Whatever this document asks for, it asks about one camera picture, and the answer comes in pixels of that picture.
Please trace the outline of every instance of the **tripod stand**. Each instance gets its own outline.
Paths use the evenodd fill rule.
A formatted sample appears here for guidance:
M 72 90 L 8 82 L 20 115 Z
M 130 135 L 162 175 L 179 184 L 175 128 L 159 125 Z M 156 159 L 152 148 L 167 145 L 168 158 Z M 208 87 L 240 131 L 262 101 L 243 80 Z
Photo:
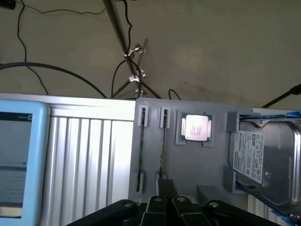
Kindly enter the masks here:
M 116 95 L 118 95 L 125 87 L 127 87 L 131 82 L 138 82 L 139 83 L 139 74 L 138 71 L 134 68 L 133 63 L 132 63 L 132 59 L 134 57 L 134 53 L 135 52 L 140 52 L 140 57 L 138 59 L 138 63 L 137 65 L 140 66 L 142 58 L 144 56 L 145 53 L 145 47 L 147 46 L 148 40 L 146 39 L 144 41 L 144 44 L 142 47 L 137 46 L 134 50 L 130 49 L 128 51 L 128 44 L 127 44 L 127 40 L 125 38 L 123 29 L 122 29 L 122 25 L 120 22 L 120 18 L 118 15 L 118 11 L 116 10 L 116 5 L 115 5 L 115 1 L 113 0 L 103 0 L 104 6 L 108 12 L 110 21 L 112 23 L 113 29 L 116 33 L 116 36 L 118 38 L 118 41 L 120 43 L 122 52 L 123 52 L 123 56 L 125 58 L 125 61 L 132 73 L 132 76 L 130 76 L 127 81 L 115 92 L 113 93 L 112 98 L 114 98 Z M 145 76 L 141 76 L 140 82 L 142 83 L 142 86 L 145 87 L 151 94 L 153 94 L 156 98 L 162 99 L 152 88 L 150 88 L 143 80 L 143 77 Z

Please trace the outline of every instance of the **black tripod leg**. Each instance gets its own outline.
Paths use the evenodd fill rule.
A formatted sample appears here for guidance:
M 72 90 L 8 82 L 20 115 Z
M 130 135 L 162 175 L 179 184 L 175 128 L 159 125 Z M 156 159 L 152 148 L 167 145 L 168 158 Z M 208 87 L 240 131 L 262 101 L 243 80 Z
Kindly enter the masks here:
M 114 98 L 115 96 L 117 96 L 125 87 L 127 87 L 130 84 L 130 80 L 127 80 L 112 96 L 112 98 Z
M 156 98 L 158 99 L 162 99 L 162 97 L 160 97 L 151 87 L 149 87 L 148 85 L 145 84 L 144 81 L 142 81 L 142 85 L 149 91 L 151 92 Z

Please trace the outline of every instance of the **metal rod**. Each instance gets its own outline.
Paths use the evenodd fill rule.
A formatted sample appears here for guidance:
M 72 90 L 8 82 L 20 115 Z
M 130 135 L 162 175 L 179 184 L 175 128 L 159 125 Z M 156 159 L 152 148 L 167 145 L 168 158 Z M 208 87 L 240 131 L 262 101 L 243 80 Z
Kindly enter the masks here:
M 266 105 L 262 106 L 262 108 L 268 108 L 268 107 L 274 105 L 275 103 L 278 103 L 280 100 L 287 98 L 291 94 L 292 94 L 291 91 L 288 91 L 288 92 L 282 94 L 281 96 L 277 97 L 276 99 L 272 100 L 271 102 L 268 102 Z
M 151 87 L 149 87 L 148 85 L 145 84 L 144 81 L 141 81 L 142 85 L 149 91 L 151 92 L 156 98 L 158 99 L 162 99 L 162 97 L 160 97 Z
M 145 39 L 145 40 L 144 40 L 144 43 L 143 43 L 143 46 L 142 46 L 143 53 L 141 53 L 141 54 L 139 55 L 139 58 L 138 58 L 138 61 L 137 61 L 138 67 L 141 66 L 141 62 L 142 62 L 143 57 L 144 57 L 144 55 L 145 55 L 145 51 L 146 51 L 145 49 L 146 49 L 148 43 L 149 43 L 149 40 L 148 40 L 148 39 Z
M 127 43 L 127 39 L 124 35 L 123 29 L 122 29 L 122 25 L 120 22 L 120 18 L 118 15 L 118 11 L 116 9 L 116 4 L 114 0 L 103 0 L 104 6 L 107 10 L 107 13 L 109 15 L 109 18 L 111 20 L 111 24 L 113 26 L 113 29 L 116 33 L 116 36 L 118 38 L 118 41 L 120 43 L 120 46 L 122 48 L 122 52 L 125 56 L 125 60 L 127 61 L 127 64 L 131 70 L 132 75 L 137 75 L 137 71 L 134 68 L 131 60 L 132 60 L 132 56 L 128 56 L 129 53 L 127 53 L 127 48 L 128 48 L 128 43 Z
M 130 80 L 128 79 L 123 85 L 113 94 L 112 98 L 117 96 L 125 87 L 127 87 L 130 84 Z
M 164 178 L 164 158 L 165 158 L 165 153 L 164 152 L 165 152 L 166 120 L 167 120 L 167 110 L 164 110 L 159 179 L 163 179 Z
M 142 153 L 143 153 L 143 139 L 144 139 L 144 123 L 145 123 L 145 108 L 142 109 L 141 118 L 141 133 L 140 133 L 140 148 L 139 148 L 139 164 L 138 164 L 138 179 L 137 179 L 137 192 L 140 191 L 140 181 L 142 172 Z

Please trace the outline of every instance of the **metal pole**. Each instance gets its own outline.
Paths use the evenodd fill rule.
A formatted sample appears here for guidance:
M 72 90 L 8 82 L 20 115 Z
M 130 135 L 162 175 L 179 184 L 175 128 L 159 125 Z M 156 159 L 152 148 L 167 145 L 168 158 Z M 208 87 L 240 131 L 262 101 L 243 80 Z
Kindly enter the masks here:
M 114 98 L 115 96 L 117 96 L 125 87 L 127 87 L 130 84 L 130 80 L 128 79 L 112 96 L 112 98 Z
M 107 13 L 109 15 L 109 18 L 111 20 L 112 26 L 114 28 L 114 31 L 117 35 L 118 41 L 120 43 L 120 46 L 122 48 L 122 52 L 125 56 L 125 60 L 131 70 L 132 75 L 137 75 L 137 71 L 134 68 L 131 60 L 132 60 L 132 56 L 128 56 L 129 53 L 127 53 L 127 49 L 128 49 L 128 43 L 127 43 L 127 39 L 124 35 L 123 29 L 122 29 L 122 25 L 120 22 L 120 18 L 118 15 L 118 11 L 116 9 L 116 4 L 114 0 L 103 0 L 104 6 L 107 10 Z
M 144 81 L 141 81 L 142 85 L 149 91 L 151 92 L 156 98 L 162 99 L 151 87 L 149 87 Z

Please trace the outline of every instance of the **blue tablet case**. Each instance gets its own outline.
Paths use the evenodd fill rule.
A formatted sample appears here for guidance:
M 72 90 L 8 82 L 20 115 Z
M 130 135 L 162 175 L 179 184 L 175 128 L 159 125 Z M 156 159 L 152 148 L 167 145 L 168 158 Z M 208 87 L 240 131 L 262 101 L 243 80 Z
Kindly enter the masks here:
M 0 100 L 0 112 L 32 114 L 22 215 L 21 218 L 0 217 L 0 226 L 36 226 L 40 217 L 50 111 L 40 102 Z

